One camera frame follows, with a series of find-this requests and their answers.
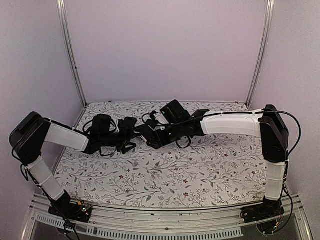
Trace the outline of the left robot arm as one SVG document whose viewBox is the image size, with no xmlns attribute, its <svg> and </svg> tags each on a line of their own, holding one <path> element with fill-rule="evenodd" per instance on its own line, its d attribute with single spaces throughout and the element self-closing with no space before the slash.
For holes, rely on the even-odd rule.
<svg viewBox="0 0 320 240">
<path fill-rule="evenodd" d="M 126 117 L 115 122 L 109 115 L 98 114 L 87 122 L 82 131 L 30 112 L 12 131 L 9 143 L 12 156 L 20 161 L 23 172 L 30 174 L 35 183 L 63 216 L 74 213 L 70 195 L 61 187 L 43 159 L 43 147 L 51 143 L 82 152 L 87 155 L 102 153 L 103 148 L 114 148 L 126 153 L 136 147 L 137 119 Z"/>
</svg>

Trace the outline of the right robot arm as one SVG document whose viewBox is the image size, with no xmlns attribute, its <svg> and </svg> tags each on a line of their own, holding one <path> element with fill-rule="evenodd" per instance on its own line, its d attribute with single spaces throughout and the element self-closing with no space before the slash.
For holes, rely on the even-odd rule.
<svg viewBox="0 0 320 240">
<path fill-rule="evenodd" d="M 262 200 L 258 213 L 278 210 L 288 164 L 288 129 L 274 106 L 224 111 L 173 100 L 151 109 L 135 130 L 155 162 L 146 167 L 169 195 L 163 206 L 229 206 Z"/>
</svg>

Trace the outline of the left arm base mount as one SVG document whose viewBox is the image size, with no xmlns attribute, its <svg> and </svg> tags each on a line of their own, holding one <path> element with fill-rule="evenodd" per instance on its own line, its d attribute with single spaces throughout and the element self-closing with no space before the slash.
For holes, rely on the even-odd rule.
<svg viewBox="0 0 320 240">
<path fill-rule="evenodd" d="M 67 201 L 54 201 L 48 209 L 48 213 L 57 217 L 65 217 L 82 223 L 88 223 L 92 215 L 92 206 L 83 201 L 72 203 Z"/>
</svg>

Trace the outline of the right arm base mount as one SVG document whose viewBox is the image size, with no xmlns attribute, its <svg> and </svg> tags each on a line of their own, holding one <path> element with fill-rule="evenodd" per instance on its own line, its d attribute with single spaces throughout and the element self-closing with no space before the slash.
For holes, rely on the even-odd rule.
<svg viewBox="0 0 320 240">
<path fill-rule="evenodd" d="M 266 220 L 283 215 L 285 210 L 280 201 L 263 202 L 258 205 L 243 207 L 240 217 L 245 223 Z"/>
</svg>

